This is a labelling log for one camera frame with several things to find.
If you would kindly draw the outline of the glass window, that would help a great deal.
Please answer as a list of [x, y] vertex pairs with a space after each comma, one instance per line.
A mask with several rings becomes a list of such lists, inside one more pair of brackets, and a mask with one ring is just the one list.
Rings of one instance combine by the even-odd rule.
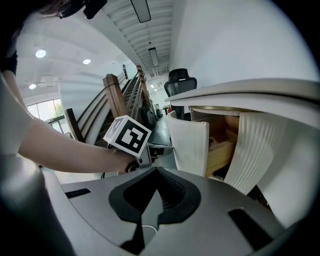
[[62, 134], [70, 132], [59, 98], [29, 105], [27, 109], [34, 117], [45, 121], [56, 131]]

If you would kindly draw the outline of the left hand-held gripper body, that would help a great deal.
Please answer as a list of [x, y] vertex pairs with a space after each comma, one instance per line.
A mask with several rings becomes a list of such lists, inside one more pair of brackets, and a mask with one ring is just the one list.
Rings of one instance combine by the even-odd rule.
[[116, 148], [135, 157], [125, 170], [129, 173], [151, 166], [156, 159], [164, 155], [164, 149], [148, 147], [151, 133], [144, 125], [128, 115], [123, 115], [114, 119], [103, 140], [110, 148]]

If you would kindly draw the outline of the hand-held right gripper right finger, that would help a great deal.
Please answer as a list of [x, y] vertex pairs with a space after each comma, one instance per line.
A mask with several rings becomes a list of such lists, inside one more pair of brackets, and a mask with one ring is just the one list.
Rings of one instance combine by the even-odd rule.
[[200, 191], [184, 222], [161, 224], [149, 256], [274, 256], [285, 231], [265, 207], [221, 181], [170, 169]]

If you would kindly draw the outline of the white ribbed large drawer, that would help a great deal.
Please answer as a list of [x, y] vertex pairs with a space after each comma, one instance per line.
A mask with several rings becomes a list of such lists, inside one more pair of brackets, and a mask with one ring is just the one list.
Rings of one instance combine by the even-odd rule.
[[238, 140], [238, 116], [208, 114], [189, 121], [178, 119], [172, 111], [167, 123], [178, 170], [211, 177], [230, 166]]

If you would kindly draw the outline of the long ceiling light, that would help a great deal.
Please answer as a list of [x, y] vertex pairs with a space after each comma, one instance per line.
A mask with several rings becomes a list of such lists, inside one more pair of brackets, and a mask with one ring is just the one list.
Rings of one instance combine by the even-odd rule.
[[158, 59], [158, 54], [157, 54], [156, 48], [155, 47], [149, 48], [148, 52], [149, 52], [153, 66], [158, 67], [159, 66], [159, 59]]
[[150, 9], [147, 0], [130, 0], [140, 23], [151, 20]]

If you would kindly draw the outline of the black office chair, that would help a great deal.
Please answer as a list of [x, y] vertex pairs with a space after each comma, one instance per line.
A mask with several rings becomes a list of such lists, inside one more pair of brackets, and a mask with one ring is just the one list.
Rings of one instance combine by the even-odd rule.
[[[186, 68], [178, 68], [170, 71], [168, 81], [164, 84], [164, 90], [168, 97], [195, 90], [196, 88], [197, 79], [190, 77]], [[177, 119], [191, 121], [191, 114], [185, 113], [184, 106], [174, 106], [171, 104], [170, 107], [171, 111], [175, 111]]]

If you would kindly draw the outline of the dark wooden staircase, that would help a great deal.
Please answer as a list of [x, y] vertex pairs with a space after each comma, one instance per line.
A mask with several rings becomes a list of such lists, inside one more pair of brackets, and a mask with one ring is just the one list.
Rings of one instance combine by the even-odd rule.
[[[153, 127], [155, 115], [146, 86], [145, 73], [139, 65], [136, 70], [133, 78], [129, 78], [124, 66], [123, 74], [117, 77], [127, 115], [148, 128]], [[104, 83], [103, 89], [91, 100], [79, 117], [75, 116], [72, 108], [66, 109], [64, 116], [73, 139], [104, 148], [108, 146], [103, 137], [115, 118], [108, 103]]]

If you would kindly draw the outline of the person's left forearm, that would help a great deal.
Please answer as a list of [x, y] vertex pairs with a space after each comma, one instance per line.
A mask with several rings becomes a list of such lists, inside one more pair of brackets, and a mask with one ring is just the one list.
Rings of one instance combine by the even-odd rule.
[[18, 153], [51, 170], [66, 173], [124, 173], [136, 158], [124, 151], [74, 140], [33, 118]]

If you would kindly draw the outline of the brown wooden newel post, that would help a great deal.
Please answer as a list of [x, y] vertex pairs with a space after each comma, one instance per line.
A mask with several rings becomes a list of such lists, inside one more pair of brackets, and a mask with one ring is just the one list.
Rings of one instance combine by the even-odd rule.
[[103, 78], [103, 85], [113, 117], [117, 118], [127, 115], [128, 111], [118, 77], [113, 74], [107, 74], [106, 77]]

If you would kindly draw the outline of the person's black clothing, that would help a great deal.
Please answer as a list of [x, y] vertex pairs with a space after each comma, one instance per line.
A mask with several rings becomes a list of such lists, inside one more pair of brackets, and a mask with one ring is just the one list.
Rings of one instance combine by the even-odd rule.
[[0, 70], [17, 72], [17, 41], [24, 26], [24, 18], [5, 16], [0, 19]]

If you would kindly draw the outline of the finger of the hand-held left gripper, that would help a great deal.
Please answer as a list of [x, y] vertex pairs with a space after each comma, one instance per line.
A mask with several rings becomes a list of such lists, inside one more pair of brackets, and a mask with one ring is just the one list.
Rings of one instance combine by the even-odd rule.
[[156, 149], [164, 149], [164, 150], [173, 150], [173, 146], [172, 145], [164, 145], [164, 144], [157, 144], [157, 143], [151, 143], [148, 142], [147, 146], [149, 148], [156, 148]]

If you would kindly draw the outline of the ceiling air vent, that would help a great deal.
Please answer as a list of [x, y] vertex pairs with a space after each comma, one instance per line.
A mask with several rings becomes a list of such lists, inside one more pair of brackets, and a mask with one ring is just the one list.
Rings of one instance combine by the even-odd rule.
[[53, 75], [43, 75], [40, 77], [37, 86], [39, 88], [53, 88], [57, 85], [59, 77]]

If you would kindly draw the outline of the white curved desk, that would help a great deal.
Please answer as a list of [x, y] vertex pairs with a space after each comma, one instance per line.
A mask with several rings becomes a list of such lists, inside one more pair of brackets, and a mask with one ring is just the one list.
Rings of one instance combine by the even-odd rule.
[[191, 121], [239, 117], [224, 182], [242, 194], [258, 187], [280, 224], [307, 216], [320, 188], [320, 83], [285, 78], [225, 82], [167, 99]]

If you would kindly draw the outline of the black eyeglasses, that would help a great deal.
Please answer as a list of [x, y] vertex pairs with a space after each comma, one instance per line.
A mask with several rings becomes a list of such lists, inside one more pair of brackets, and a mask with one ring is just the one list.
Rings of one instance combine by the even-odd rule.
[[57, 11], [56, 16], [60, 19], [64, 19], [72, 15], [71, 11], [72, 11], [72, 4], [70, 2], [63, 3], [59, 7], [59, 10]]

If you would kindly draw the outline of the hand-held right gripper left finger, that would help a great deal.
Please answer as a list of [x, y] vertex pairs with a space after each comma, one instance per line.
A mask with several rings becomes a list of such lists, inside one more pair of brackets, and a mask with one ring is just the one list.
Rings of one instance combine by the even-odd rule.
[[84, 255], [157, 255], [158, 170], [154, 167], [105, 179], [63, 185], [68, 202], [85, 227]]

